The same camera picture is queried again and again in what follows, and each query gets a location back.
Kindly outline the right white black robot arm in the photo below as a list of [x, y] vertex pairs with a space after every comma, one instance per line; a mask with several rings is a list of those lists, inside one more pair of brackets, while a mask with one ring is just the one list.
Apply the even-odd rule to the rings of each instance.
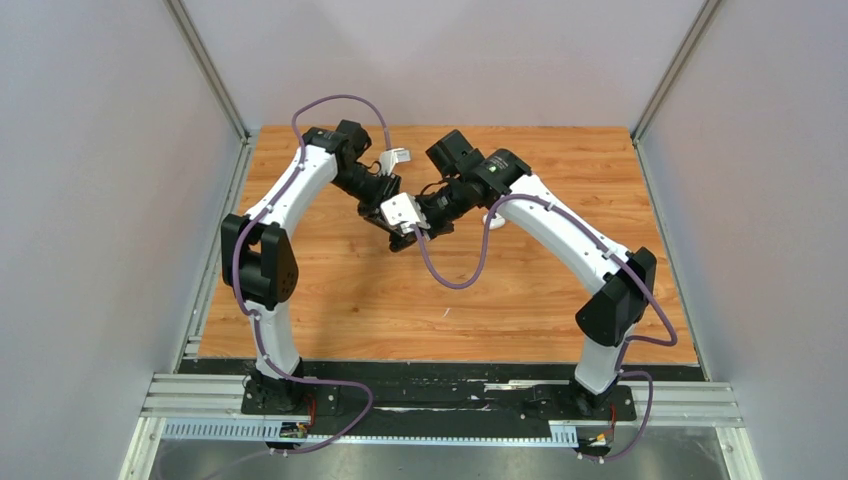
[[426, 155], [443, 187], [415, 200], [428, 224], [421, 236], [451, 232], [455, 220], [485, 208], [538, 241], [580, 281], [589, 294], [575, 321], [584, 335], [570, 380], [569, 402], [584, 417], [596, 417], [611, 403], [627, 338], [650, 304], [657, 260], [646, 248], [632, 251], [604, 237], [544, 184], [515, 153], [484, 155], [458, 130], [429, 147]]

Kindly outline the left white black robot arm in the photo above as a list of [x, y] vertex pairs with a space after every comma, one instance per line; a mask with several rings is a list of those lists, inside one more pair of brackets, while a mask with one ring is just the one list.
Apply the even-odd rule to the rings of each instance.
[[222, 277], [250, 321], [257, 348], [242, 404], [246, 414], [295, 413], [314, 387], [303, 377], [291, 328], [290, 299], [299, 279], [291, 237], [318, 194], [334, 185], [357, 200], [357, 212], [368, 223], [391, 229], [380, 205], [399, 192], [394, 169], [411, 154], [388, 147], [371, 168], [360, 161], [371, 144], [357, 122], [310, 128], [268, 193], [245, 214], [229, 214], [221, 223]]

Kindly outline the white earbud charging case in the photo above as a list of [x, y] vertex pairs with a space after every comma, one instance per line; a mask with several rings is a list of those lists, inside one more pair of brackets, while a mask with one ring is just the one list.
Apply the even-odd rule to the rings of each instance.
[[496, 212], [487, 212], [482, 216], [482, 224], [486, 230], [496, 230], [507, 224], [507, 219]]

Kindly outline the black earbud charging case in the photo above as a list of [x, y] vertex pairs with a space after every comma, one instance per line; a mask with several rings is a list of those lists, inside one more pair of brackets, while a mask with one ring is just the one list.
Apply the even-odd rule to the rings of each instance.
[[389, 250], [392, 253], [399, 253], [417, 242], [417, 237], [414, 233], [400, 234], [392, 232], [389, 234]]

